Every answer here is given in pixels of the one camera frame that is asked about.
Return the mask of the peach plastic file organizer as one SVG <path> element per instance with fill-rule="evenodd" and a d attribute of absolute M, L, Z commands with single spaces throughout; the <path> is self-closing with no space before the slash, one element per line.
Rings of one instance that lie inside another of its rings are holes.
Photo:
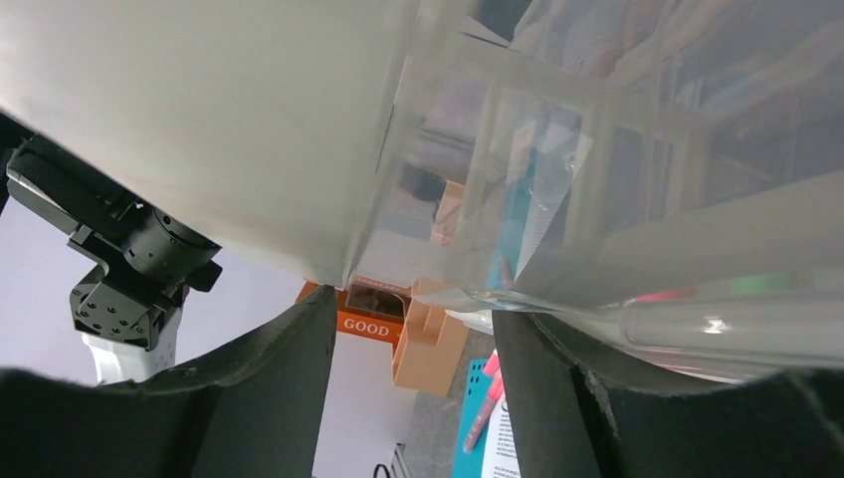
<path fill-rule="evenodd" d="M 435 211 L 429 243 L 439 253 L 453 245 L 464 189 L 464 185 L 448 181 Z M 424 294 L 445 288 L 444 283 L 425 276 L 412 284 L 411 300 L 393 354 L 394 385 L 442 396 L 449 393 L 469 329 L 445 309 L 420 300 Z"/>

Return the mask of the orange Good Morning book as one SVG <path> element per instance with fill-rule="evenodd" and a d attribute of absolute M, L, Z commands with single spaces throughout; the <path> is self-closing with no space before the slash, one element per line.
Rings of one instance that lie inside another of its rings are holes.
<path fill-rule="evenodd" d="M 359 277 L 336 289 L 336 329 L 390 344 L 395 350 L 411 302 L 409 288 Z"/>

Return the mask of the white drawer organizer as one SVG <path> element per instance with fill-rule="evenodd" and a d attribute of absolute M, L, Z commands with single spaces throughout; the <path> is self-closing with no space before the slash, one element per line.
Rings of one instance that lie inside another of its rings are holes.
<path fill-rule="evenodd" d="M 1 113 L 313 282 L 843 365 L 839 1 L 5 1 Z"/>

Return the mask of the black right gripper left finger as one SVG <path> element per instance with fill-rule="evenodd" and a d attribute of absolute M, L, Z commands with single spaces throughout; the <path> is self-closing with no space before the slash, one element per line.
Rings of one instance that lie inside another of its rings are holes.
<path fill-rule="evenodd" d="M 143 381 L 1 372 L 5 477 L 308 477 L 336 337 L 321 286 L 275 319 Z"/>

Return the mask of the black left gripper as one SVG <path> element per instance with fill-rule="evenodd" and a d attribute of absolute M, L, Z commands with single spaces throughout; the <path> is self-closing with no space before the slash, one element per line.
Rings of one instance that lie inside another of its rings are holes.
<path fill-rule="evenodd" d="M 94 261 L 72 289 L 75 329 L 154 350 L 190 290 L 212 290 L 220 246 L 7 115 L 1 164 L 9 195 Z"/>

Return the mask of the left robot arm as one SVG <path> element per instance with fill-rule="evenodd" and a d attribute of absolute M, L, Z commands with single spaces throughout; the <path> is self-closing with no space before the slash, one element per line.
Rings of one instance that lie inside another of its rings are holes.
<path fill-rule="evenodd" d="M 69 304 L 99 383 L 173 366 L 185 300 L 216 284 L 220 246 L 7 115 L 1 170 L 10 196 L 95 264 Z"/>

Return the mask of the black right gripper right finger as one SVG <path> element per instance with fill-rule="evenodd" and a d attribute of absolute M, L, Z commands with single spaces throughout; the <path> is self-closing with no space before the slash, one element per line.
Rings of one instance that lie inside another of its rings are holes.
<path fill-rule="evenodd" d="M 843 374 L 742 384 L 631 357 L 547 314 L 496 311 L 526 477 L 839 477 Z"/>

